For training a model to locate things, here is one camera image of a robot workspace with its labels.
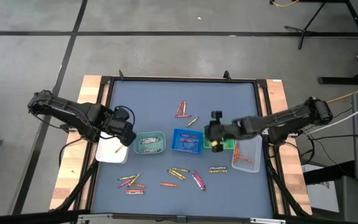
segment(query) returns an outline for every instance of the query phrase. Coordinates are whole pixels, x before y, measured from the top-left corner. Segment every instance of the gray floor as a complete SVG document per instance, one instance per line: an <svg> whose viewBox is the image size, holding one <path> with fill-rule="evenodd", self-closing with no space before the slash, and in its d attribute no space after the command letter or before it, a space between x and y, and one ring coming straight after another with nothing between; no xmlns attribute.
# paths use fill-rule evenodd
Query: gray floor
<svg viewBox="0 0 358 224"><path fill-rule="evenodd" d="M358 1L352 1L358 13ZM0 30L72 30L80 0L0 0ZM319 4L277 8L254 0L89 0L80 30L282 31L303 27ZM310 27L357 31L344 5L328 4ZM0 37L0 215L9 213L39 121L27 113L32 93L52 89L68 37ZM316 77L350 77L358 72L358 39L273 37L78 37L60 96L76 100L83 75L275 78L284 82L290 106L309 96L328 100L358 86L319 85ZM334 113L350 107L332 104ZM321 131L351 133L351 122ZM49 129L24 212L47 211L58 172L58 151L67 135ZM301 151L310 148L305 138ZM322 141L336 162L353 158L352 139ZM317 146L315 162L333 164Z"/></svg>

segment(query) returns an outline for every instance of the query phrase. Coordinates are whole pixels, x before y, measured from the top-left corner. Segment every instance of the blue plastic basket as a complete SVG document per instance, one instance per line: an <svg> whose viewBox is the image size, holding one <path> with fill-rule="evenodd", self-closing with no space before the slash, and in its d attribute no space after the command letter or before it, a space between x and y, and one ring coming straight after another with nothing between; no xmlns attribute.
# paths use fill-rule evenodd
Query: blue plastic basket
<svg viewBox="0 0 358 224"><path fill-rule="evenodd" d="M184 137L182 134L187 134L191 137ZM203 153L203 133L201 131L192 131L188 129L178 129L175 128L173 130L172 137L172 145L171 148L175 151L181 152L190 152L194 154ZM194 143L190 142L181 142L181 139L187 139L190 141L194 141Z"/></svg>

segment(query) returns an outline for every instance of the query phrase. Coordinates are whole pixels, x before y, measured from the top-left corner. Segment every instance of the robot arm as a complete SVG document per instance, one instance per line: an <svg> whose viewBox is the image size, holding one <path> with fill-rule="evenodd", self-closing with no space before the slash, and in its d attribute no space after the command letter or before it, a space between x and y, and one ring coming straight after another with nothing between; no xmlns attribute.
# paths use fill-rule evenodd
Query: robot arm
<svg viewBox="0 0 358 224"><path fill-rule="evenodd" d="M98 131L117 137L125 146L136 138L132 124L127 122L129 113L120 107L113 111L101 104L75 103L53 96L48 90L34 93L27 107L35 116L51 115L75 127L81 137L92 142L98 141Z"/></svg>
<svg viewBox="0 0 358 224"><path fill-rule="evenodd" d="M212 142L213 152L223 150L221 141L248 139L268 129L269 143L283 144L288 135L309 124L324 125L331 122L333 114L325 101L309 98L304 103L269 116L248 116L221 124L222 111L213 111L214 120L204 127L206 139Z"/></svg>

